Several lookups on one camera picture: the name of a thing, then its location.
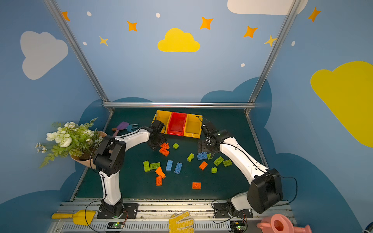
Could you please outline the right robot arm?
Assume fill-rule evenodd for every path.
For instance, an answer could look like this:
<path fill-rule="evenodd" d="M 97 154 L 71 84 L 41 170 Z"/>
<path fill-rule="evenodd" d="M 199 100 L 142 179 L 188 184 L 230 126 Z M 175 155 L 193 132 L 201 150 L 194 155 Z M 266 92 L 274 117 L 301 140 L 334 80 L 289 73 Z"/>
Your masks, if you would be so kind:
<path fill-rule="evenodd" d="M 253 209 L 259 214 L 283 200 L 281 175 L 276 169 L 268 169 L 256 161 L 226 130 L 218 130 L 212 122 L 202 123 L 206 139 L 201 140 L 198 152 L 225 154 L 243 173 L 249 183 L 247 192 L 227 200 L 227 211 Z"/>

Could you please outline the long orange lego assembly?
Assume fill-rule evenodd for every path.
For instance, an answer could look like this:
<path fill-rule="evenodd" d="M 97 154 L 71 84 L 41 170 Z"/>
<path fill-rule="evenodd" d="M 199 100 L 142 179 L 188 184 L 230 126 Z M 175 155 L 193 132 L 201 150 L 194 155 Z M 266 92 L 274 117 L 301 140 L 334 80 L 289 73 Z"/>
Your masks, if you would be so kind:
<path fill-rule="evenodd" d="M 163 149 L 167 149 L 167 150 L 170 148 L 168 143 L 163 143 L 163 144 L 160 145 L 160 147 L 163 148 Z"/>

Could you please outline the orange lego front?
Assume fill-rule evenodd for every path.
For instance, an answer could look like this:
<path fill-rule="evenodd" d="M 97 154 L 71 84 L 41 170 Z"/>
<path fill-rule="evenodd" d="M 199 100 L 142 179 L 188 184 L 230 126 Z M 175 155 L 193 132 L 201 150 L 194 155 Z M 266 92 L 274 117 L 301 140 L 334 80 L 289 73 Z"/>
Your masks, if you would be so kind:
<path fill-rule="evenodd" d="M 202 189 L 202 184 L 199 182 L 193 182 L 192 183 L 192 189 L 194 190 L 201 190 Z"/>

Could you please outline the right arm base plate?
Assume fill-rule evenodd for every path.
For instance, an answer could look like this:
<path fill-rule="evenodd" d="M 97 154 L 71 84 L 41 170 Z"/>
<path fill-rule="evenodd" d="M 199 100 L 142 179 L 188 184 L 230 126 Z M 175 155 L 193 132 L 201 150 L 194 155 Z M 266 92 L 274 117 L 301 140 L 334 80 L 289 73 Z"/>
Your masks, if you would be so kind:
<path fill-rule="evenodd" d="M 219 203 L 217 201 L 213 201 L 211 206 L 214 210 L 214 217 L 218 219 L 233 217 L 253 218 L 251 209 L 236 210 L 230 203 Z"/>

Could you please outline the green lego studs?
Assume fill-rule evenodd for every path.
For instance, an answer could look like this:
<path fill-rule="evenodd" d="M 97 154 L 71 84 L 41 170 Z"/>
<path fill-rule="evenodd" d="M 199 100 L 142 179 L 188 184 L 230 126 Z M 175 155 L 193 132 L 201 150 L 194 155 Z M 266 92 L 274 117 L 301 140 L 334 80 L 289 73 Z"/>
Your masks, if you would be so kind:
<path fill-rule="evenodd" d="M 144 161 L 143 162 L 143 167 L 145 172 L 150 172 L 150 164 L 149 161 Z"/>

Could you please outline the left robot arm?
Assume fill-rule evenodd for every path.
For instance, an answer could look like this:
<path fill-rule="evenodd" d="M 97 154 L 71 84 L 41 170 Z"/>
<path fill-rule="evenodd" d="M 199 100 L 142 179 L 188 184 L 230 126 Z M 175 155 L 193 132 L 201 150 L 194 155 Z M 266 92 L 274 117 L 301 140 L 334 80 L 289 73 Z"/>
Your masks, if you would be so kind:
<path fill-rule="evenodd" d="M 131 216 L 123 205 L 122 194 L 119 187 L 119 172 L 124 163 L 127 150 L 147 143 L 150 148 L 156 149 L 166 141 L 161 131 L 165 124 L 154 120 L 149 127 L 142 127 L 123 136 L 105 136 L 93 157 L 93 164 L 101 176 L 103 198 L 98 211 L 98 219 L 120 219 L 126 214 Z"/>

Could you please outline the orange curved lego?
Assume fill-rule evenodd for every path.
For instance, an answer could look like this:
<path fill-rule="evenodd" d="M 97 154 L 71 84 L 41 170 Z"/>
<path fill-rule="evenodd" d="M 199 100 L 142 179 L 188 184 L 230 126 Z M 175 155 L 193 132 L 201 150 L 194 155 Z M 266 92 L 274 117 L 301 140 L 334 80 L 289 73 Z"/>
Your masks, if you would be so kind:
<path fill-rule="evenodd" d="M 162 170 L 161 167 L 158 167 L 158 168 L 156 169 L 155 172 L 156 172 L 156 174 L 157 174 L 158 176 L 160 176 L 162 179 L 165 179 L 166 175 L 165 175 L 165 173 L 163 172 L 163 170 Z"/>

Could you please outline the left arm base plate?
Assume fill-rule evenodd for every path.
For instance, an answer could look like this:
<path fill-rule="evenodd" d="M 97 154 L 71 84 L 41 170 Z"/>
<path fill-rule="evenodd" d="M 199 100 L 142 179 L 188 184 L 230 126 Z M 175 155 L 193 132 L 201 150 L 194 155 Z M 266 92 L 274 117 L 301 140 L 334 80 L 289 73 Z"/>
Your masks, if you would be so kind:
<path fill-rule="evenodd" d="M 118 203 L 116 205 L 109 205 L 102 202 L 97 214 L 97 219 L 135 219 L 138 208 L 139 204 L 137 203 Z"/>

